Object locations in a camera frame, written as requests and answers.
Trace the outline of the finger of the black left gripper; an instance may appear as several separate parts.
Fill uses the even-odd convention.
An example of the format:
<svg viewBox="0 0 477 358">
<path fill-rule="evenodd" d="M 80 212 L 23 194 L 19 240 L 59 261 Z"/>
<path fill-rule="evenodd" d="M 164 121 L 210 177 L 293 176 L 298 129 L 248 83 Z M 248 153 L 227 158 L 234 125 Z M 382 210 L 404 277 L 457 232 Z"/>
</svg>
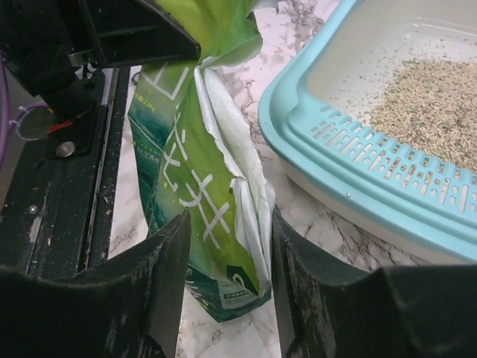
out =
<svg viewBox="0 0 477 358">
<path fill-rule="evenodd" d="M 103 68 L 197 60 L 199 43 L 155 1 L 81 1 L 87 58 Z"/>
</svg>

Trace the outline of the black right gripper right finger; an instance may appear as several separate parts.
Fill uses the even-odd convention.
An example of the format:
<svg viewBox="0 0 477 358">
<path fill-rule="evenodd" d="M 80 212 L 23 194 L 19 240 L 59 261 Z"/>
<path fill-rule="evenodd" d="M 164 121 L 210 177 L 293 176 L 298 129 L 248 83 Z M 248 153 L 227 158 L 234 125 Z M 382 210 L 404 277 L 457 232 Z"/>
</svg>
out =
<svg viewBox="0 0 477 358">
<path fill-rule="evenodd" d="M 474 357 L 476 267 L 362 271 L 274 211 L 272 284 L 284 357 Z"/>
</svg>

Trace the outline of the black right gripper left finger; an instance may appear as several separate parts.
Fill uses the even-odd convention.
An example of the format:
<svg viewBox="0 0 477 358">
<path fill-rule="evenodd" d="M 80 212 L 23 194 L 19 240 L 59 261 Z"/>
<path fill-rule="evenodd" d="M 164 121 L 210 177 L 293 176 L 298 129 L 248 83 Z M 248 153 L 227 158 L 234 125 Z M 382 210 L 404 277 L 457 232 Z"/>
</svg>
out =
<svg viewBox="0 0 477 358">
<path fill-rule="evenodd" d="M 3 357 L 173 357 L 191 236 L 188 211 L 70 279 L 1 267 Z"/>
</svg>

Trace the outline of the green litter bag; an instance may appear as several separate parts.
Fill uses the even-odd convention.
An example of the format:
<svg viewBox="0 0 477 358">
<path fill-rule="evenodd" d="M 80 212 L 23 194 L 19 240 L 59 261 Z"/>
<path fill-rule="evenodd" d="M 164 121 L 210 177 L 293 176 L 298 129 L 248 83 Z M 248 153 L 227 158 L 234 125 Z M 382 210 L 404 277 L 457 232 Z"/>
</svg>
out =
<svg viewBox="0 0 477 358">
<path fill-rule="evenodd" d="M 254 16 L 273 1 L 164 1 L 199 42 L 197 60 L 144 66 L 128 117 L 139 194 L 151 233 L 178 213 L 191 216 L 186 288 L 218 322 L 271 296 L 275 192 L 249 125 L 218 70 L 262 47 Z"/>
</svg>

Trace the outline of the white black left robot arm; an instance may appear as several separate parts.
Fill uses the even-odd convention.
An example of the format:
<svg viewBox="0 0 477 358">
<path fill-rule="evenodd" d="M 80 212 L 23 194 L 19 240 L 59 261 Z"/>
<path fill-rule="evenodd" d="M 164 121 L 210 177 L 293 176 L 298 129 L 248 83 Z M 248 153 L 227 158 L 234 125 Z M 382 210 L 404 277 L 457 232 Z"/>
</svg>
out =
<svg viewBox="0 0 477 358">
<path fill-rule="evenodd" d="M 1 53 L 14 78 L 61 119 L 93 106 L 75 72 L 197 60 L 199 43 L 155 1 L 2 1 Z"/>
</svg>

